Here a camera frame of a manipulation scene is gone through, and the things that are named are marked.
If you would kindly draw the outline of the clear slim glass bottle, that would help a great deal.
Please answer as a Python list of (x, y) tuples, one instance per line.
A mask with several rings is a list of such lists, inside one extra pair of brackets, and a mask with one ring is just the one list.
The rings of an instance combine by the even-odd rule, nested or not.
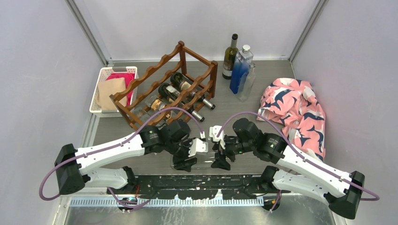
[[(214, 162), (214, 153), (197, 154), (194, 157), (197, 158), (197, 163), (192, 166), (191, 171), (203, 170), (206, 168), (210, 168), (211, 164)], [(174, 159), (174, 156), (171, 157), (171, 161), (170, 161), (170, 167), (172, 169), (174, 169), (173, 168), (173, 159)]]

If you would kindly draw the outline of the brown wooden wine rack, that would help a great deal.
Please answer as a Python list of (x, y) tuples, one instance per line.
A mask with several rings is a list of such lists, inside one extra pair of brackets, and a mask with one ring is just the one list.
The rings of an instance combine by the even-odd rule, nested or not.
[[(127, 97), (131, 91), (137, 89), (138, 86), (144, 83), (147, 78), (151, 77), (176, 55), (179, 56), (179, 61), (173, 69), (168, 70), (162, 78), (153, 82), (146, 92), (135, 97), (130, 105), (122, 103), (122, 100)], [(206, 71), (196, 78), (189, 75), (186, 55), (190, 55), (203, 63), (207, 67)], [(199, 111), (205, 105), (198, 101), (198, 96), (189, 98), (189, 94), (197, 86), (200, 86), (203, 90), (199, 91), (198, 95), (205, 95), (206, 99), (210, 101), (215, 96), (217, 71), (218, 63), (216, 61), (205, 59), (198, 53), (186, 47), (183, 41), (179, 41), (172, 53), (163, 55), (155, 66), (148, 67), (144, 75), (132, 81), (126, 90), (110, 95), (110, 98), (119, 113), (133, 129), (140, 128), (146, 121), (149, 125), (154, 126), (164, 122), (169, 124), (177, 119), (182, 119), (185, 122), (190, 120), (189, 116), (183, 112), (177, 112), (176, 109), (171, 109), (173, 106), (185, 109), (197, 121), (202, 122), (204, 120), (204, 116), (202, 116)], [(170, 77), (175, 72), (183, 74), (192, 81), (193, 83), (191, 87), (183, 91), (179, 90), (179, 88), (170, 81)], [(153, 111), (145, 103), (151, 95), (156, 95), (160, 98), (166, 104), (166, 107), (158, 112)], [(165, 114), (169, 110), (174, 111), (175, 116), (166, 121)]]

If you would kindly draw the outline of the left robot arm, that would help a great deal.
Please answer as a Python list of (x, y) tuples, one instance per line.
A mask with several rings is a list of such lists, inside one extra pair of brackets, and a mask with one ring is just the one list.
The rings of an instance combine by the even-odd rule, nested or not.
[(137, 187), (132, 169), (104, 166), (164, 150), (173, 156), (174, 169), (190, 172), (197, 162), (195, 155), (208, 151), (206, 142), (189, 138), (190, 131), (186, 122), (175, 120), (161, 127), (145, 126), (124, 138), (92, 147), (76, 149), (73, 144), (64, 145), (54, 163), (59, 193), (69, 195), (84, 187), (110, 187), (130, 194)]

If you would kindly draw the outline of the dark green wine bottle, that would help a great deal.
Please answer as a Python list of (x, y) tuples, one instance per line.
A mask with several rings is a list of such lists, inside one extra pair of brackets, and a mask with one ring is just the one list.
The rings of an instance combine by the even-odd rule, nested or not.
[[(183, 91), (191, 87), (192, 81), (190, 81), (186, 76), (179, 72), (175, 72), (171, 77), (170, 81), (179, 88), (179, 90)], [(206, 107), (210, 110), (215, 109), (216, 105), (206, 99), (205, 95), (198, 95), (198, 92), (203, 90), (200, 86), (197, 86), (193, 91), (190, 92), (189, 98), (193, 98), (194, 96), (198, 96), (198, 101), (202, 102)]]

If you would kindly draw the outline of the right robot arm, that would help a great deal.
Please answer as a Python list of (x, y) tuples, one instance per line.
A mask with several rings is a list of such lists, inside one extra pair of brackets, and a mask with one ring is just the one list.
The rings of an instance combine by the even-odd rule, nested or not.
[(279, 135), (263, 133), (246, 118), (233, 124), (235, 136), (228, 136), (221, 126), (209, 129), (214, 143), (215, 161), (212, 168), (230, 170), (226, 159), (251, 152), (262, 161), (270, 162), (259, 178), (258, 187), (265, 192), (290, 191), (326, 204), (329, 209), (346, 218), (355, 219), (361, 201), (365, 176), (335, 169), (289, 146)]

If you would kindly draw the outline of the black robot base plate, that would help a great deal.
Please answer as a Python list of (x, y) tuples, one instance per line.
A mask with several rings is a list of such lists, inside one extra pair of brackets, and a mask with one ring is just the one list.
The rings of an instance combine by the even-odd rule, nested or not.
[(266, 185), (259, 175), (140, 175), (132, 184), (112, 189), (117, 195), (137, 194), (143, 199), (181, 200), (214, 199), (218, 192), (223, 200), (254, 199), (277, 190)]

